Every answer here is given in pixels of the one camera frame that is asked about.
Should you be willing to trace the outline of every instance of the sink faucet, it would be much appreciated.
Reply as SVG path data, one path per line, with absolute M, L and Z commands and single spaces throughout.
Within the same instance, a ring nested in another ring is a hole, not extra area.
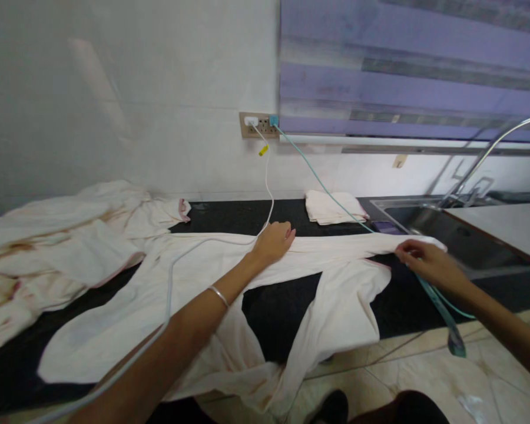
M 519 124 L 512 127 L 510 130 L 505 131 L 500 137 L 492 140 L 489 143 L 489 145 L 479 154 L 475 162 L 473 162 L 473 164 L 469 167 L 469 169 L 467 170 L 465 175 L 461 178 L 461 180 L 459 180 L 459 182 L 455 186 L 453 186 L 452 189 L 445 194 L 445 196 L 443 196 L 443 198 L 438 203 L 438 208 L 447 207 L 449 204 L 451 204 L 452 200 L 462 202 L 462 200 L 459 198 L 459 195 L 465 188 L 465 184 L 473 176 L 473 174 L 475 174 L 475 171 L 483 164 L 485 159 L 487 159 L 487 156 L 491 154 L 491 152 L 496 147 L 496 145 L 499 144 L 499 142 L 503 138 L 505 138 L 507 135 L 509 135 L 511 132 L 528 124 L 530 124 L 530 118 L 523 120 Z

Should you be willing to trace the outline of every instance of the wall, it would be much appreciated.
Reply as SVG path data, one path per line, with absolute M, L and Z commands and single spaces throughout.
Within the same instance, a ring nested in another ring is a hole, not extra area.
M 189 200 L 267 198 L 238 111 L 277 110 L 277 14 L 275 0 L 0 2 L 0 213 L 116 178 Z M 328 188 L 357 196 L 443 193 L 464 159 L 392 169 L 392 155 L 318 149 L 305 152 Z M 271 153 L 275 197 L 320 188 L 290 146 Z M 488 159 L 473 183 L 483 176 L 530 190 L 530 158 Z

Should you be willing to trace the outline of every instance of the electric cord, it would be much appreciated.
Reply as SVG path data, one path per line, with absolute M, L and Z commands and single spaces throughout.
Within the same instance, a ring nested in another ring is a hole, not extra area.
M 263 135 L 259 132 L 259 130 L 253 125 L 257 133 L 261 136 L 263 141 L 265 142 L 265 145 L 267 147 L 267 150 L 269 149 L 269 144 L 267 143 L 267 140 L 263 137 Z M 90 404 L 91 402 L 98 399 L 102 394 L 104 394 L 110 387 L 114 385 L 114 383 L 127 371 L 130 369 L 130 367 L 137 361 L 137 359 L 145 353 L 147 349 L 149 349 L 153 343 L 155 343 L 159 337 L 165 332 L 167 329 L 169 322 L 171 320 L 171 292 L 173 291 L 173 267 L 175 264 L 184 256 L 188 255 L 190 252 L 195 250 L 198 246 L 201 244 L 204 244 L 208 241 L 219 241 L 222 243 L 227 244 L 235 244 L 237 246 L 249 246 L 253 244 L 257 238 L 261 235 L 261 233 L 265 230 L 267 225 L 269 224 L 269 221 L 271 219 L 271 214 L 273 213 L 273 207 L 275 205 L 275 199 L 273 198 L 273 195 L 271 194 L 271 191 L 269 190 L 269 184 L 267 182 L 267 174 L 269 170 L 269 157 L 271 154 L 269 153 L 267 156 L 267 160 L 265 162 L 265 187 L 267 188 L 267 192 L 269 193 L 269 196 L 271 197 L 271 208 L 269 209 L 269 215 L 267 216 L 267 221 L 265 221 L 263 228 L 259 233 L 253 237 L 251 241 L 248 241 L 247 243 L 237 243 L 235 241 L 229 241 L 229 240 L 222 240 L 220 238 L 207 238 L 206 240 L 202 240 L 195 244 L 194 246 L 187 249 L 185 252 L 181 253 L 179 256 L 177 256 L 175 259 L 171 261 L 171 264 L 169 266 L 169 283 L 168 283 L 168 289 L 167 289 L 167 306 L 165 308 L 165 321 L 159 327 L 159 330 L 155 335 L 146 343 L 144 344 L 136 353 L 134 356 L 132 356 L 120 369 L 118 369 L 114 375 L 112 375 L 102 386 L 100 386 L 97 390 L 95 390 L 92 393 L 89 393 L 88 395 L 80 398 L 79 400 L 76 400 L 72 403 L 69 403 L 65 406 L 60 407 L 59 409 L 55 409 L 54 411 L 51 411 L 41 417 L 35 418 L 29 422 L 29 424 L 46 424 L 50 423 L 54 420 L 57 420 L 67 414 L 73 413 L 78 411 L 79 409 L 83 408 L 84 406 Z
M 324 191 L 326 192 L 326 194 L 328 196 L 330 196 L 332 198 L 332 200 L 334 202 L 336 202 L 340 208 L 342 208 L 349 216 L 351 216 L 351 218 L 353 218 L 354 220 L 357 221 L 358 224 L 360 224 L 361 226 L 363 226 L 364 228 L 366 228 L 367 230 L 369 230 L 371 233 L 374 233 L 375 231 L 373 231 L 371 228 L 369 228 L 367 225 L 363 224 L 361 221 L 359 221 L 354 215 L 352 215 L 347 209 L 345 209 L 341 203 L 339 203 L 333 196 L 332 194 L 328 191 L 328 189 L 326 188 L 326 186 L 324 185 L 324 183 L 321 181 L 320 177 L 318 176 L 318 174 L 316 174 L 316 171 L 314 171 L 314 168 L 312 167 L 312 165 L 310 164 L 310 162 L 308 161 L 308 159 L 306 158 L 306 156 L 304 155 L 304 153 L 302 153 L 302 150 L 298 148 L 298 146 L 293 143 L 293 141 L 289 138 L 288 135 L 286 135 L 283 130 L 281 130 L 279 128 L 279 126 L 277 124 L 274 124 L 273 125 L 277 131 L 282 134 L 286 139 L 287 141 L 293 145 L 293 147 L 297 150 L 297 152 L 300 153 L 300 155 L 302 156 L 302 158 L 305 160 L 306 164 L 308 165 L 308 167 L 310 168 L 310 170 L 312 171 L 312 173 L 314 174 L 314 176 L 316 177 L 316 179 L 318 180 L 318 182 L 320 183 L 320 185 L 322 186 L 322 188 L 324 189 Z M 418 280 L 422 280 L 422 278 L 416 274 L 416 277 L 418 278 Z M 470 319 L 476 319 L 475 316 L 473 315 L 470 315 L 466 312 L 463 312 L 461 310 L 459 310 L 458 308 L 456 308 L 454 305 L 452 305 L 452 303 L 446 299 L 446 297 L 435 287 L 433 287 L 432 285 L 429 286 L 430 289 L 432 291 L 434 291 L 434 293 L 436 293 L 451 309 L 453 309 L 455 312 L 459 313 L 460 315 L 466 317 L 466 318 L 470 318 Z

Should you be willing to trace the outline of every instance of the black shoe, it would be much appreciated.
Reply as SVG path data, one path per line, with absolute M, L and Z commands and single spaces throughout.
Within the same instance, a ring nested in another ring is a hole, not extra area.
M 347 397 L 341 390 L 336 390 L 322 403 L 310 424 L 346 424 L 347 423 Z

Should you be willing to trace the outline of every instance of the power socket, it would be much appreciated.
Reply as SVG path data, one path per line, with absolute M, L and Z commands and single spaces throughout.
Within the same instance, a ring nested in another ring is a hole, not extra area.
M 240 112 L 240 127 L 242 138 L 261 138 L 255 128 L 252 125 L 246 125 L 245 117 L 257 117 L 259 124 L 257 129 L 263 134 L 265 138 L 279 138 L 279 132 L 275 127 L 272 127 L 269 123 L 270 114 L 251 113 L 251 112 Z

